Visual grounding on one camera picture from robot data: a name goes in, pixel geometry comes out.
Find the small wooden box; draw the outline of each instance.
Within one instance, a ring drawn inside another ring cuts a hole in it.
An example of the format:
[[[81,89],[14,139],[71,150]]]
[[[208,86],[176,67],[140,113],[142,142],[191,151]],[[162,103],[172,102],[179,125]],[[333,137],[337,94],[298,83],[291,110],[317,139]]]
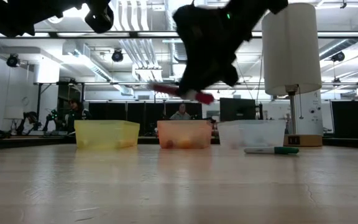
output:
[[[286,134],[284,146],[321,147],[323,137],[318,134]]]

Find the desk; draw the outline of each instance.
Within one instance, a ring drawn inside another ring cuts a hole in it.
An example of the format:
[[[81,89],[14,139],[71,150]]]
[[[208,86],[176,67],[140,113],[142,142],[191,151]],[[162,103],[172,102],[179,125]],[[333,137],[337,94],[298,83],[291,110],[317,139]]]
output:
[[[0,223],[358,223],[358,149],[2,150]]]

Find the marker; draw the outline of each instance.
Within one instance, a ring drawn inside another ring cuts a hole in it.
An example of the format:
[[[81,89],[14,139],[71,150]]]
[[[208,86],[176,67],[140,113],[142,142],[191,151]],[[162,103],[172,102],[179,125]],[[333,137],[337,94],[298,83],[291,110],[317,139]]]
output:
[[[248,147],[244,149],[244,152],[249,154],[288,155],[297,154],[299,152],[299,149],[295,147]]]

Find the lamp shade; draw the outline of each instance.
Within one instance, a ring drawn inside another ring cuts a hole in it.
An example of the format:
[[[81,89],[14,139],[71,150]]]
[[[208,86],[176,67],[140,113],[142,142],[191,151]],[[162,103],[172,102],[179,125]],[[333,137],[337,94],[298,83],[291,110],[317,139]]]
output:
[[[4,119],[23,119],[23,107],[21,106],[8,106],[5,109]]]
[[[297,93],[321,88],[316,9],[306,3],[290,4],[262,21],[265,92],[286,95],[286,87],[299,85]]]

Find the yellow plastic bin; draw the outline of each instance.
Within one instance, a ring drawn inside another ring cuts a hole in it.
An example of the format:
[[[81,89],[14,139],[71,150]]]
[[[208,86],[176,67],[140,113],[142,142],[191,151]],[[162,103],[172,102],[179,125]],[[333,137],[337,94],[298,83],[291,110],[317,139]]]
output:
[[[78,149],[120,149],[137,145],[140,124],[78,120],[74,127]]]
[[[157,121],[162,149],[204,149],[211,145],[209,121]]]

